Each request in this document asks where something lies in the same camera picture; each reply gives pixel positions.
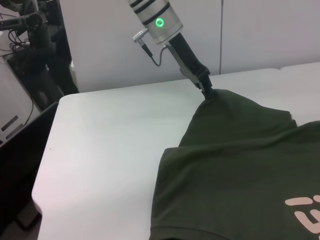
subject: dark green t-shirt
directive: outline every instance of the dark green t-shirt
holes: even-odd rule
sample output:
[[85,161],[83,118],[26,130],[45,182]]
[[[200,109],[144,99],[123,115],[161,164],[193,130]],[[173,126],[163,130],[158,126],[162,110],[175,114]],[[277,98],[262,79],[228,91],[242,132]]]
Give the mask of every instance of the dark green t-shirt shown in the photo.
[[320,122],[226,90],[165,150],[151,240],[319,240]]

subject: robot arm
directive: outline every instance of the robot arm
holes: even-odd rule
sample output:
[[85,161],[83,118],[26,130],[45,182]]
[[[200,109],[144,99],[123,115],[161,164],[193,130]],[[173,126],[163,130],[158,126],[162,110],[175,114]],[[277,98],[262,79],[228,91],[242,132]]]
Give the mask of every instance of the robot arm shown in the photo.
[[206,99],[214,96],[209,79],[210,71],[200,63],[180,33],[183,24],[168,0],[128,0],[145,29],[133,37],[152,57],[142,37],[149,33],[157,44],[165,44],[180,66],[181,73],[202,91]]
[[33,30],[43,26],[46,21],[46,15],[43,12],[38,11],[24,16],[0,20],[0,31]]

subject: white device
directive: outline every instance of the white device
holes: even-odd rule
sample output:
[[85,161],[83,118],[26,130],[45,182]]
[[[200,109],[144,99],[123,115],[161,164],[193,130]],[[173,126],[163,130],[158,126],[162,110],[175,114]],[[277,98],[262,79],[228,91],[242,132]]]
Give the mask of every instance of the white device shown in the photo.
[[170,41],[184,27],[168,0],[128,0],[128,2],[157,44]]
[[24,127],[29,116],[31,121],[40,112],[3,59],[0,72],[0,143],[5,143]]

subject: cable connector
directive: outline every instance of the cable connector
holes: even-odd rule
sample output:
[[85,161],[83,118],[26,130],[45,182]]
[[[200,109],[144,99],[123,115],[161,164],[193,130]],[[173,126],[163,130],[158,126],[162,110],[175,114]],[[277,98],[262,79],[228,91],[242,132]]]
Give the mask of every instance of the cable connector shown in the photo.
[[141,45],[141,47],[142,47],[142,49],[146,52],[146,54],[148,54],[148,56],[150,57],[150,58],[152,58],[153,57],[153,54],[152,54],[152,52],[150,51],[150,49],[148,48],[148,46],[144,43],[144,41],[142,41],[142,45]]
[[136,43],[138,42],[140,39],[142,39],[144,37],[144,35],[146,35],[149,32],[148,29],[143,29],[140,32],[138,32],[136,35],[133,36],[132,40]]

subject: gray floor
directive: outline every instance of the gray floor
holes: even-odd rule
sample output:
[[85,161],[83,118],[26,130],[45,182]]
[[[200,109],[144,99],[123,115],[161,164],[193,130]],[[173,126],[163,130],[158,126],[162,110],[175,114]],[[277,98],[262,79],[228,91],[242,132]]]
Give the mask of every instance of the gray floor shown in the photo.
[[[29,204],[19,213],[18,219],[20,219],[24,225],[28,225],[37,214],[38,212],[35,209],[33,202],[29,202]],[[6,228],[3,235],[0,237],[0,240],[37,240],[40,224],[41,220],[30,231],[23,231],[15,222],[13,222]]]

